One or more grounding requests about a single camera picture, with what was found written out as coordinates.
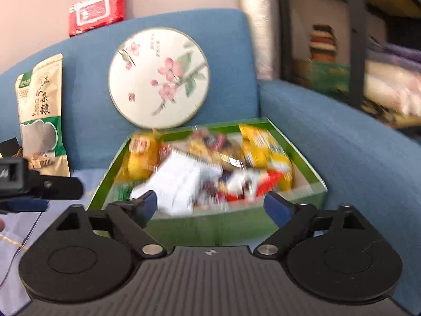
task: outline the green leaf painting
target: green leaf painting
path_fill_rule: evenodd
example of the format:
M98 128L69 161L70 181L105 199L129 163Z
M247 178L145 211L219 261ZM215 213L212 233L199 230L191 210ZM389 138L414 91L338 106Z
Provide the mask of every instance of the green leaf painting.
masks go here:
M189 51L181 56L179 56L175 62L180 62L182 64L183 74L187 72L192 62L192 52Z
M185 49L188 49L189 47L192 47L192 46L194 46L194 44L191 41L185 42L183 45Z
M205 79L206 79L206 76L205 76L204 74L202 74L201 72L195 72L195 73L192 75L192 77L193 77L195 80L205 80Z
M131 59L131 57L127 54L127 52L125 50L118 50L119 53L121 54L121 57L123 58L123 60L127 63L133 63L133 59Z
M192 77L186 79L186 96L189 97L196 89L196 81Z

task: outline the blue sofa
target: blue sofa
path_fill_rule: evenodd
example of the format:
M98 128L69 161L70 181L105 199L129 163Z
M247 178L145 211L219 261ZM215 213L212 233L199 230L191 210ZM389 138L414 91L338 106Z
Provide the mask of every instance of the blue sofa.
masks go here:
M401 255L404 272L393 297L418 315L421 146L315 92L279 80L258 82L247 19L241 11L204 9L133 19L89 31L34 54L0 75L0 141L20 138L14 92L17 76L61 52L64 144L71 169L81 174L108 167L123 140L136 129L110 99L109 64L120 43L132 33L153 26L187 33L208 59L209 94L186 125L260 116L273 121L327 183L325 207L336 209L341 202L354 204Z

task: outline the red wet wipes package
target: red wet wipes package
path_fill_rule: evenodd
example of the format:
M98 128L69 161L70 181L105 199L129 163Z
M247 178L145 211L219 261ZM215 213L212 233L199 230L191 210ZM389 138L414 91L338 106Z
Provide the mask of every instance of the red wet wipes package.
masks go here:
M125 17L125 0L83 0L69 8L69 36L111 25Z

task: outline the green box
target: green box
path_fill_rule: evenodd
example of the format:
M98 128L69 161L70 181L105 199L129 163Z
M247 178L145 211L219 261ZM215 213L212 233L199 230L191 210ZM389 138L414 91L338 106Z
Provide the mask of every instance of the green box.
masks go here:
M216 133L239 133L239 124L248 124L268 130L282 146L294 165L295 181L290 192L281 195L287 200L308 202L321 208L327 188L321 177L297 148L266 118L237 122L219 122L205 125ZM186 139L193 127L183 127L164 132L164 141ZM88 210L101 209L112 202L114 179L128 150L130 138L121 146L106 174L102 178ZM276 225L264 211L262 200L252 205L237 205L224 212L216 210L194 211L188 216L168 216L159 212L148 223L146 231L165 248L174 246L227 246L247 244L252 240L272 234Z
M349 65L294 60L295 82L322 94L347 102Z

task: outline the sofa armrest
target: sofa armrest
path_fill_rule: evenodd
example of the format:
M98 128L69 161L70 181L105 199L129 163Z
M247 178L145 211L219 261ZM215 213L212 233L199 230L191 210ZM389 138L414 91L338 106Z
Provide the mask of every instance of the sofa armrest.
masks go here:
M368 115L283 81L260 81L260 108L328 187L327 209L353 204L404 263L394 299L421 311L421 146Z

